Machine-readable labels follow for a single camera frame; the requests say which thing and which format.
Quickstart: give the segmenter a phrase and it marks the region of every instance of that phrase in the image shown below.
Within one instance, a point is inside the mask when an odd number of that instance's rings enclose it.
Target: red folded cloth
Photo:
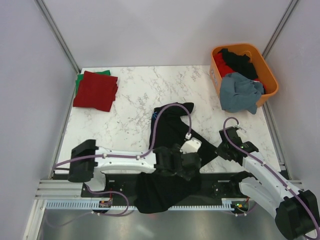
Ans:
[[[112,103],[116,100],[117,80],[116,76],[85,71],[73,106],[110,112]]]
[[[213,57],[215,64],[219,70],[219,73],[221,75],[221,78],[223,78],[225,75],[227,74],[232,74],[235,71],[232,70],[231,67],[229,67],[226,62],[224,61],[224,59],[222,58],[222,52],[218,53],[217,55],[215,55]]]

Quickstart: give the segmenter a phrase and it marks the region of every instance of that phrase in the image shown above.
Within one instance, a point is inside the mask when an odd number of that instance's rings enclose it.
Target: marble table surface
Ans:
[[[280,165],[262,108],[252,115],[248,111],[227,113],[209,76],[209,66],[98,67],[84,71],[110,70],[118,77],[118,91],[110,112],[73,107],[64,134],[58,163],[71,157],[71,150],[87,139],[97,146],[114,150],[144,152],[149,146],[153,109],[170,103],[194,103],[192,129],[216,147],[221,142],[219,130],[227,117],[234,116],[246,130],[248,140],[277,170]],[[181,118],[188,124],[188,117]],[[240,172],[238,163],[220,157],[201,168],[202,173]],[[113,171],[131,173],[132,171]]]

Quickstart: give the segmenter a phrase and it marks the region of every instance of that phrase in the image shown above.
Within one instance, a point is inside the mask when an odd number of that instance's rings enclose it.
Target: laundry basket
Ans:
[[[229,52],[233,52],[237,55],[246,54],[250,57],[251,62],[254,65],[256,70],[256,74],[258,75],[259,81],[263,84],[265,88],[265,93],[261,96],[261,98],[256,102],[258,107],[261,107],[271,96],[275,95],[278,91],[278,82],[275,79],[275,76],[272,74],[269,69],[264,57],[261,55],[259,50],[249,43],[240,43],[240,44],[231,44],[231,45],[223,45],[218,46],[212,50],[211,53],[211,66],[210,66],[210,76],[215,87],[215,91],[220,97],[220,87],[222,78],[218,71],[217,65],[214,60],[214,56],[221,50],[228,49]]]

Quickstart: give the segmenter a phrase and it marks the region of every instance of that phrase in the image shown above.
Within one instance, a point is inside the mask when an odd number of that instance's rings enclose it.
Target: white wall panel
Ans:
[[[33,0],[0,8],[0,239],[23,237],[76,73]]]
[[[297,5],[267,57],[279,82],[270,107],[293,177],[320,203],[320,1]]]
[[[263,51],[290,0],[44,0],[81,68],[208,65],[213,47]]]

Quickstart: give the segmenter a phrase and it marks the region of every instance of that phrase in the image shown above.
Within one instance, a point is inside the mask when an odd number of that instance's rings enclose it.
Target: metal strip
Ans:
[[[222,205],[207,206],[172,206],[169,211],[233,211],[230,200],[223,200]],[[46,209],[53,210],[125,210],[126,206],[99,207],[99,200],[48,200]],[[129,206],[129,210],[138,210]]]
[[[53,167],[56,164],[56,162],[58,161],[58,158],[59,158],[59,155],[60,155],[62,143],[64,141],[64,137],[65,137],[65,134],[66,134],[66,129],[67,129],[67,126],[68,126],[68,121],[69,121],[71,109],[72,109],[72,106],[73,106],[73,100],[74,100],[74,97],[75,97],[75,93],[76,93],[76,86],[74,86],[74,90],[73,90],[72,96],[71,96],[70,101],[69,101],[68,111],[67,111],[67,113],[66,113],[66,115],[64,117],[63,127],[61,129],[60,134],[59,134],[59,136],[60,136],[59,137],[59,141],[56,144],[56,148],[55,148],[55,151],[54,151],[54,154],[53,154],[53,158],[52,158],[52,162],[51,162],[50,170],[49,170],[49,174],[48,174],[48,178],[49,179],[51,179],[51,177],[54,174]]]
[[[81,199],[82,185],[67,180],[41,180],[35,199]]]
[[[301,180],[290,180],[289,182],[298,187],[300,190],[305,190]]]
[[[23,240],[36,240],[45,213],[45,200],[34,200],[31,213],[23,234]]]
[[[274,30],[268,44],[266,45],[262,56],[266,59],[268,57],[268,54],[270,53],[270,51],[272,50],[275,42],[277,41],[277,39],[279,38],[282,30],[284,29],[286,23],[288,22],[290,16],[292,15],[293,11],[296,9],[298,3],[300,2],[300,0],[291,0],[291,2],[289,3],[288,7],[286,8],[280,22],[278,23],[276,29]],[[278,158],[279,163],[282,165],[282,169],[285,166],[285,154],[283,152],[283,147],[280,143],[280,138],[279,138],[279,132],[277,130],[276,124],[275,124],[275,120],[273,118],[272,112],[271,112],[271,108],[270,105],[268,103],[268,101],[262,106],[263,109],[263,113],[265,116],[265,120],[271,135],[271,139],[274,145],[274,149],[275,149],[275,153],[276,156]]]
[[[275,28],[268,44],[266,45],[266,47],[262,53],[262,56],[264,58],[267,58],[268,54],[270,53],[271,49],[273,48],[275,42],[277,41],[279,35],[281,34],[282,30],[284,29],[284,27],[286,25],[288,19],[290,18],[291,14],[295,10],[295,8],[297,7],[299,2],[300,2],[300,0],[291,0],[291,2],[289,3],[280,22],[278,23],[278,26]]]
[[[80,68],[76,63],[76,60],[72,56],[66,41],[64,40],[61,32],[59,31],[52,15],[49,12],[49,9],[47,8],[46,4],[43,0],[34,0],[35,4],[39,7],[40,11],[42,12],[42,15],[44,16],[46,22],[48,23],[49,27],[51,28],[55,38],[57,39],[58,43],[60,44],[63,52],[65,53],[66,57],[69,59],[71,65],[73,66],[74,70],[79,74]]]

